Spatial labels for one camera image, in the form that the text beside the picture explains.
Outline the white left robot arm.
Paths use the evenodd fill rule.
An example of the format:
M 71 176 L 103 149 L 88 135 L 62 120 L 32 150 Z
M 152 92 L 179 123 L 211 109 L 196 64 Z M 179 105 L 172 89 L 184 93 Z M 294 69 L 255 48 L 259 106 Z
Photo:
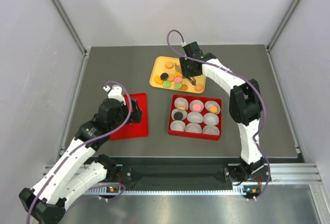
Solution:
M 130 97 L 105 99 L 93 118 L 82 124 L 63 156 L 32 188 L 23 188 L 19 199 L 27 212 L 26 223 L 59 223 L 74 202 L 87 190 L 117 175 L 115 162 L 99 155 L 81 174 L 77 170 L 110 136 L 132 123 L 140 123 L 142 110 Z

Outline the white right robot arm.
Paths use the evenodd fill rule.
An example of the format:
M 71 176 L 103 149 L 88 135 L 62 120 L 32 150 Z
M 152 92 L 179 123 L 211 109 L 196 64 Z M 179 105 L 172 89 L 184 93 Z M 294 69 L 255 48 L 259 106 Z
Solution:
M 234 73 L 212 53 L 203 53 L 197 42 L 183 45 L 185 55 L 180 61 L 185 78 L 204 75 L 229 95 L 229 114 L 237 123 L 240 133 L 240 165 L 228 169 L 227 179 L 236 185 L 255 179 L 265 160 L 259 147 L 259 123 L 263 111 L 259 84 L 255 79 Z

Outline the orange flower cookie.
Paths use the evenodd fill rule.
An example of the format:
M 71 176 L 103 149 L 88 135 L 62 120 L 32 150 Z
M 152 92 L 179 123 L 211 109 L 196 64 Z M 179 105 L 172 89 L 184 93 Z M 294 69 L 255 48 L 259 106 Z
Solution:
M 211 113 L 213 113 L 213 114 L 216 114 L 217 112 L 218 112 L 218 108 L 216 107 L 216 106 L 211 106 L 210 108 L 209 108 L 209 111 L 211 112 Z

